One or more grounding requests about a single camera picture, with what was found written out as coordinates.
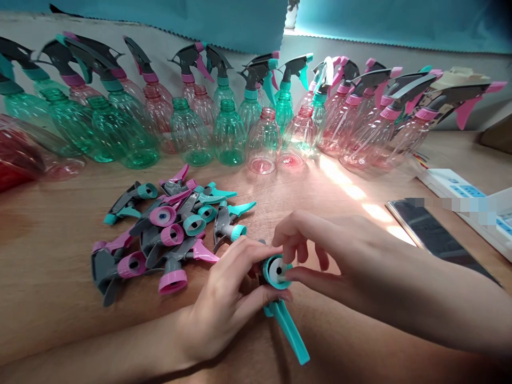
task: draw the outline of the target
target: clear plastic bottle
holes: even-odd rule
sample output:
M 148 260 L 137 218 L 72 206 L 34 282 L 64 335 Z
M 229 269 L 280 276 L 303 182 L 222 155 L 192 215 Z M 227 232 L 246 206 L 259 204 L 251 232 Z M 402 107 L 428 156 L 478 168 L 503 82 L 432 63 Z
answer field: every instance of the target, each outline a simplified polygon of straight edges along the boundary
M 201 118 L 210 134 L 213 134 L 217 110 L 213 100 L 208 96 L 204 85 L 196 84 L 194 86 L 194 103 L 192 104 L 192 110 Z
M 137 120 L 103 96 L 92 96 L 87 102 L 93 110 L 93 128 L 115 160 L 131 169 L 145 169 L 158 162 L 156 140 Z
M 301 166 L 312 154 L 317 134 L 312 115 L 313 107 L 303 105 L 284 130 L 281 162 L 286 167 Z
M 227 166 L 243 164 L 245 162 L 246 137 L 242 120 L 235 111 L 235 102 L 222 100 L 219 117 L 217 117 L 213 129 L 213 144 L 219 163 Z
M 110 101 L 116 109 L 132 116 L 147 132 L 152 133 L 154 131 L 153 122 L 151 121 L 148 111 L 144 108 L 144 104 L 141 104 L 134 96 L 125 91 L 111 91 L 108 93 L 108 101 Z
M 258 121 L 261 116 L 261 104 L 257 99 L 245 98 L 240 104 L 238 114 L 244 123 L 245 132 L 249 133 L 250 128 Z
M 92 129 L 91 109 L 56 88 L 44 89 L 41 94 L 50 104 L 50 115 L 62 137 L 99 163 L 114 161 Z
M 281 156 L 281 129 L 272 108 L 263 108 L 261 117 L 249 132 L 245 145 L 247 168 L 256 174 L 269 174 L 277 169 Z
M 279 99 L 276 104 L 276 123 L 281 133 L 288 126 L 288 123 L 293 119 L 292 96 L 288 91 L 279 93 Z
M 215 104 L 215 107 L 217 110 L 220 110 L 220 103 L 222 100 L 232 100 L 235 101 L 235 94 L 233 93 L 232 89 L 229 87 L 229 83 L 225 84 L 225 82 L 228 82 L 229 79 L 227 77 L 218 77 L 217 78 L 219 86 L 215 90 L 215 93 L 213 94 L 213 103 Z
M 350 137 L 357 118 L 357 101 L 353 102 L 352 98 L 361 98 L 350 96 L 344 105 L 336 111 L 329 119 L 322 138 L 317 146 L 320 151 L 329 156 L 338 156 L 345 141 Z
M 34 180 L 61 181 L 85 168 L 80 158 L 65 158 L 51 149 L 67 143 L 42 128 L 0 114 L 0 163 Z
M 171 135 L 181 159 L 191 166 L 210 164 L 213 145 L 203 121 L 190 109 L 187 99 L 174 98 L 172 104 Z
M 185 99 L 187 99 L 188 104 L 191 106 L 194 104 L 194 85 L 195 83 L 183 82 L 182 95 Z
M 54 80 L 51 80 L 50 78 L 46 79 L 40 79 L 40 80 L 34 80 L 34 94 L 40 98 L 43 96 L 41 95 L 41 91 L 44 89 L 49 88 L 57 88 L 62 91 L 63 94 L 66 96 L 69 95 L 69 88 L 65 85 L 62 85 L 60 83 L 57 83 Z
M 158 139 L 162 152 L 176 154 L 171 136 L 172 105 L 164 100 L 157 87 L 144 87 L 146 109 L 153 122 L 153 135 Z
M 89 107 L 87 98 L 91 96 L 101 96 L 101 93 L 85 84 L 71 86 L 69 88 L 69 98 L 72 101 L 82 104 L 84 107 Z
M 127 77 L 120 77 L 120 78 L 118 78 L 118 80 L 122 84 L 123 89 L 127 94 L 135 97 L 142 104 L 144 104 L 146 102 L 146 99 L 144 97 L 144 92 L 138 85 L 136 85 L 136 83 L 134 83 Z

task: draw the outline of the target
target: wooden table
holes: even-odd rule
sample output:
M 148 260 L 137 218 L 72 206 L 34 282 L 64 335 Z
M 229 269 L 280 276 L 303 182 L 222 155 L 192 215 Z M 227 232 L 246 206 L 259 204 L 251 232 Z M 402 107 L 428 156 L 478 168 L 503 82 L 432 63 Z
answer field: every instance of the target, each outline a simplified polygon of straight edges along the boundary
M 473 144 L 474 133 L 432 132 L 421 152 L 432 167 L 449 167 L 485 193 L 512 185 L 512 156 Z M 90 163 L 79 177 L 59 183 L 30 183 L 0 195 L 0 364 L 148 321 L 193 303 L 207 266 L 186 266 L 188 287 L 160 297 L 159 275 L 129 281 L 109 307 L 91 280 L 90 252 L 133 222 L 108 227 L 103 217 L 134 180 L 156 183 L 182 167 L 167 157 L 144 171 L 119 164 Z M 344 170 L 322 157 L 295 171 L 256 176 L 245 167 L 213 162 L 191 169 L 200 185 L 215 181 L 236 190 L 232 203 L 257 200 L 241 223 L 253 238 L 271 240 L 274 226 L 294 209 L 336 219 L 365 215 L 403 236 L 384 203 L 404 197 L 434 197 L 418 179 L 395 172 L 375 180 Z M 455 213 L 433 211 L 453 236 L 512 293 L 512 265 Z M 205 244 L 212 246 L 211 224 Z M 316 260 L 308 261 L 317 266 Z M 274 320 L 258 316 L 216 360 L 187 372 L 178 382 L 490 382 L 499 372 L 484 357 L 449 350 L 398 331 L 299 283 L 291 288 L 290 313 L 311 361 L 300 367 Z

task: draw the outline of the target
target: finger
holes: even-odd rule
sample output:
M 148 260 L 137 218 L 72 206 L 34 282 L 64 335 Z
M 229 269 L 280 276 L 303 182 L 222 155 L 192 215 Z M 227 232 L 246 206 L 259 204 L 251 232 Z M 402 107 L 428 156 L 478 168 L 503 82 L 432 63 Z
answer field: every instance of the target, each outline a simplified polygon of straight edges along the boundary
M 283 253 L 281 247 L 250 246 L 238 252 L 237 257 L 224 270 L 223 275 L 229 279 L 229 286 L 232 290 L 238 290 L 240 283 L 245 275 L 251 270 L 252 266 L 270 256 Z
M 235 323 L 244 325 L 265 305 L 277 299 L 292 301 L 293 296 L 289 290 L 278 290 L 268 284 L 260 285 L 238 302 L 238 309 L 233 316 Z
M 329 256 L 327 252 L 318 244 L 315 244 L 315 252 L 320 262 L 320 270 L 325 271 L 329 269 Z
M 342 302 L 340 297 L 344 296 L 344 292 L 340 276 L 306 267 L 295 267 L 286 272 L 286 280 L 298 281 L 313 291 Z

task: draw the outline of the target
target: spray bottle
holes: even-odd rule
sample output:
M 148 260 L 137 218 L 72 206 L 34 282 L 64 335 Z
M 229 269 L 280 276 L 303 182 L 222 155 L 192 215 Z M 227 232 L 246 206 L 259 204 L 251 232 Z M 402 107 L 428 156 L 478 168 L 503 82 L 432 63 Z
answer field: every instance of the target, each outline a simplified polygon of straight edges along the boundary
M 189 105 L 193 104 L 194 101 L 194 84 L 196 83 L 194 75 L 192 74 L 190 67 L 196 67 L 204 77 L 206 77 L 212 83 L 214 82 L 212 76 L 208 73 L 208 70 L 204 66 L 203 57 L 201 52 L 204 51 L 206 43 L 196 42 L 180 49 L 171 60 L 175 64 L 178 64 L 181 68 L 181 79 L 183 80 L 183 92 L 182 96 L 187 99 Z
M 41 60 L 43 53 L 50 58 L 51 62 Z M 54 66 L 62 80 L 69 86 L 69 98 L 88 107 L 87 98 L 101 95 L 101 93 L 85 84 L 83 77 L 69 65 L 70 61 L 77 62 L 69 48 L 57 40 L 52 40 L 43 47 L 34 62 Z
M 245 79 L 245 99 L 240 104 L 238 114 L 244 123 L 246 133 L 249 133 L 251 126 L 258 121 L 261 115 L 262 106 L 258 103 L 258 89 L 256 84 L 262 83 L 262 87 L 275 104 L 272 91 L 272 71 L 277 68 L 277 59 L 268 59 L 249 64 L 242 72 L 238 72 Z
M 34 81 L 34 93 L 36 96 L 42 98 L 39 91 L 45 88 L 58 88 L 64 94 L 69 95 L 69 88 L 51 80 L 49 74 L 47 74 L 43 68 L 31 61 L 30 55 L 32 52 L 32 50 L 12 40 L 0 37 L 0 54 L 9 62 L 14 60 L 19 63 L 25 75 Z M 0 63 L 6 66 L 5 60 L 0 61 Z M 12 68 L 6 68 L 4 72 L 4 69 L 0 67 L 0 71 L 12 74 Z
M 167 101 L 169 105 L 172 106 L 172 95 L 168 89 L 158 81 L 158 76 L 151 68 L 151 60 L 149 60 L 142 48 L 139 47 L 139 45 L 133 41 L 133 39 L 127 36 L 123 36 L 123 39 L 128 46 L 128 49 L 132 53 L 135 64 L 137 65 L 137 69 L 139 70 L 139 74 L 142 75 L 142 78 L 146 82 L 146 86 L 143 89 L 144 93 L 146 94 L 146 91 L 148 91 L 148 93 L 154 94 L 155 92 L 153 89 L 156 89 L 162 99 Z
M 390 105 L 393 102 L 393 97 L 396 92 L 400 91 L 407 85 L 411 84 L 412 82 L 427 76 L 428 74 L 437 75 L 438 79 L 443 75 L 443 72 L 440 69 L 433 69 L 432 71 L 420 71 L 420 72 L 414 72 L 411 74 L 403 75 L 400 77 L 396 77 L 395 83 L 388 88 L 386 91 L 386 94 L 382 96 L 382 99 L 380 100 L 380 104 L 378 106 L 373 107 L 372 109 L 369 109 L 365 115 L 361 118 L 359 121 L 359 125 L 363 126 L 371 121 L 373 121 L 377 116 L 379 116 L 380 112 L 386 108 L 388 105 Z M 407 102 L 406 109 L 409 110 L 411 108 L 414 108 L 416 103 L 418 103 L 418 100 L 421 96 L 423 96 L 423 92 L 420 92 L 413 100 Z
M 345 99 L 347 98 L 348 92 L 350 90 L 351 82 L 356 77 L 359 77 L 359 68 L 352 60 L 347 60 L 345 65 L 341 65 L 338 69 L 334 77 L 333 83 L 336 81 L 341 81 L 336 94 L 329 98 L 325 102 L 325 110 L 327 111 L 327 120 L 331 118 L 334 112 L 340 109 L 345 103 Z
M 318 143 L 318 147 L 323 153 L 339 154 L 345 138 L 353 133 L 354 126 L 357 124 L 358 108 L 363 100 L 364 91 L 367 88 L 383 88 L 388 83 L 392 71 L 391 68 L 376 70 L 353 80 L 353 82 L 357 82 L 357 86 L 343 106 L 329 119 L 324 135 Z M 382 93 L 380 93 L 378 103 L 380 103 L 381 96 Z
M 279 59 L 279 51 L 272 51 L 270 53 L 266 53 L 264 55 L 256 56 L 254 59 L 249 61 L 246 65 L 244 65 L 244 68 L 247 68 L 250 64 L 254 64 L 259 61 L 267 61 L 270 59 Z M 272 85 L 276 90 L 279 90 L 277 87 L 277 80 L 274 71 L 272 71 Z M 256 88 L 258 89 L 258 103 L 263 107 L 265 105 L 265 98 L 263 96 L 263 91 L 261 90 L 261 84 L 256 83 Z
M 121 82 L 112 74 L 116 67 L 100 53 L 93 48 L 78 42 L 77 40 L 57 35 L 57 41 L 66 45 L 73 56 L 80 64 L 85 82 L 92 82 L 92 73 L 96 72 L 100 76 L 101 83 L 108 91 L 108 100 L 112 105 L 128 115 L 144 127 L 147 132 L 154 132 L 153 123 L 144 105 L 133 95 L 128 94 Z
M 206 69 L 208 73 L 211 73 L 213 68 L 217 68 L 218 85 L 213 95 L 213 102 L 217 111 L 220 111 L 222 100 L 232 100 L 235 102 L 235 94 L 229 87 L 229 77 L 227 73 L 227 70 L 233 69 L 233 67 L 222 53 L 208 45 L 206 47 Z
M 435 74 L 417 76 L 416 80 L 389 96 L 391 103 L 347 139 L 346 145 L 341 148 L 339 162 L 351 171 L 361 171 L 371 166 L 379 157 L 381 149 L 391 139 L 395 120 L 402 113 L 406 103 L 422 95 L 435 80 Z
M 111 64 L 111 72 L 112 74 L 120 81 L 120 83 L 123 86 L 123 89 L 130 94 L 131 96 L 135 97 L 137 100 L 139 100 L 141 103 L 144 104 L 145 97 L 142 89 L 136 85 L 133 81 L 128 79 L 126 77 L 126 72 L 123 68 L 120 67 L 120 65 L 117 63 L 117 59 L 124 55 L 124 53 L 117 52 L 115 49 L 109 47 L 108 45 L 101 43 L 99 41 L 93 40 L 88 37 L 84 36 L 78 36 L 71 32 L 63 32 L 64 36 L 66 36 L 69 39 L 76 40 L 87 47 L 93 49 L 94 51 L 98 52 L 101 56 L 103 56 L 106 60 L 108 60 Z M 117 53 L 116 56 L 113 56 L 110 52 L 110 50 Z
M 440 119 L 439 111 L 450 105 L 457 114 L 459 129 L 465 128 L 466 121 L 475 104 L 482 100 L 484 93 L 501 91 L 507 82 L 493 82 L 491 84 L 460 85 L 445 88 L 440 91 L 426 94 L 433 100 L 421 108 L 415 116 L 395 128 L 392 138 L 380 151 L 375 166 L 384 171 L 390 171 L 402 165 L 423 144 L 428 132 L 435 126 L 433 123 Z
M 302 85 L 304 86 L 304 88 L 308 89 L 308 63 L 312 61 L 312 59 L 313 54 L 308 53 L 286 62 L 286 64 L 284 65 L 285 69 L 283 72 L 283 79 L 279 84 L 279 91 L 277 91 L 275 95 L 276 100 L 279 100 L 279 96 L 281 95 L 282 92 L 290 91 L 290 88 L 292 86 L 292 75 L 296 75 L 299 78 Z
M 327 94 L 332 86 L 334 79 L 334 65 L 333 60 L 328 56 L 324 60 L 324 68 L 322 69 L 321 81 L 317 86 L 315 95 L 313 96 L 313 124 L 316 126 L 315 144 L 316 147 L 320 139 L 324 134 L 325 125 L 327 124 L 327 111 L 325 110 L 325 101 L 327 100 Z

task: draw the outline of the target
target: green plastic bottle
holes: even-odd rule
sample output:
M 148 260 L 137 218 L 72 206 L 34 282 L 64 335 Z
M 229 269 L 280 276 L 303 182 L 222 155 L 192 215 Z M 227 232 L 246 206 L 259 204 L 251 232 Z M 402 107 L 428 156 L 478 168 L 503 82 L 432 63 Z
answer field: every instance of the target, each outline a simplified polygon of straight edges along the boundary
M 210 133 L 203 121 L 188 106 L 187 99 L 172 99 L 174 114 L 171 136 L 181 159 L 191 166 L 210 164 L 214 158 Z
M 0 74 L 0 94 L 4 96 L 5 110 L 7 114 L 37 125 L 48 132 L 63 138 L 59 130 L 53 124 L 50 116 L 50 105 L 46 100 L 25 93 L 16 82 Z M 59 152 L 63 157 L 75 157 L 82 155 L 83 151 L 69 143 Z
M 246 132 L 242 119 L 235 111 L 235 102 L 224 99 L 213 128 L 213 144 L 219 163 L 227 166 L 245 162 Z
M 41 95 L 50 103 L 50 115 L 60 134 L 88 157 L 98 163 L 109 163 L 114 158 L 99 140 L 92 126 L 92 110 L 70 100 L 59 89 L 41 90 Z
M 276 104 L 276 123 L 281 130 L 281 134 L 288 123 L 293 119 L 292 96 L 288 91 L 279 93 L 279 99 Z
M 114 108 L 103 96 L 92 96 L 87 102 L 93 110 L 93 129 L 114 160 L 131 169 L 148 168 L 158 162 L 157 142 L 139 122 Z

